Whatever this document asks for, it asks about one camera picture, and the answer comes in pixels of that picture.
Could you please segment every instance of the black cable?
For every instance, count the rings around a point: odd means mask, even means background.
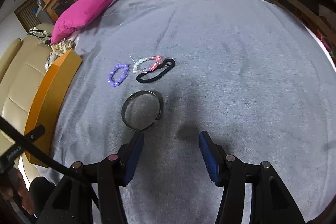
[[[0,129],[7,134],[9,137],[13,139],[17,144],[21,145],[25,150],[27,150],[33,157],[37,158],[45,165],[54,169],[55,171],[66,175],[70,178],[78,180],[79,182],[87,185],[90,189],[92,200],[96,204],[99,209],[98,197],[93,190],[91,183],[82,175],[72,170],[71,168],[66,168],[64,165],[58,163],[54,159],[50,158],[47,154],[43,153],[40,149],[38,149],[32,143],[29,143],[23,135],[21,135],[9,122],[7,122],[3,117],[0,116]]]

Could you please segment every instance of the pink pillow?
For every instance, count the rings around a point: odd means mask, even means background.
[[[61,41],[73,32],[95,20],[113,0],[78,0],[66,9],[55,23],[51,44]]]

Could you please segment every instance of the person's hand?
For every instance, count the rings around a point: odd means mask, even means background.
[[[21,206],[30,214],[34,213],[34,203],[30,196],[30,193],[26,187],[25,181],[23,180],[23,176],[19,170],[16,171],[16,175],[18,178],[18,188],[17,193],[22,197]],[[13,198],[13,190],[10,187],[6,187],[4,185],[0,185],[0,192],[5,200],[10,200]]]

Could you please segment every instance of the black strap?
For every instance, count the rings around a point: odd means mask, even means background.
[[[155,77],[153,78],[150,78],[150,79],[141,79],[141,77],[145,76],[146,74],[149,74],[149,73],[152,73],[158,69],[162,69],[164,66],[166,66],[167,68],[162,71],[160,74],[156,75]],[[163,62],[158,65],[156,67],[155,70],[152,70],[152,71],[149,71],[147,73],[140,73],[137,77],[136,77],[136,80],[139,82],[139,83],[152,83],[156,80],[159,80],[163,75],[165,75],[167,72],[169,72],[173,67],[175,66],[175,61],[174,59],[172,58],[166,58],[165,60],[163,60]]]

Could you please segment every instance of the screw head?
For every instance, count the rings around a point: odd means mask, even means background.
[[[226,159],[227,161],[234,161],[236,158],[235,158],[235,156],[233,156],[233,155],[226,155],[226,156],[225,156],[225,159]]]
[[[272,165],[269,161],[263,161],[262,166],[267,169],[267,168],[270,168]]]
[[[72,167],[72,168],[75,168],[75,169],[80,168],[81,166],[82,166],[82,163],[81,163],[80,161],[75,161],[75,162],[71,165],[71,167]]]
[[[109,160],[113,161],[113,160],[117,160],[118,159],[118,155],[117,154],[111,154],[109,157],[108,157]]]

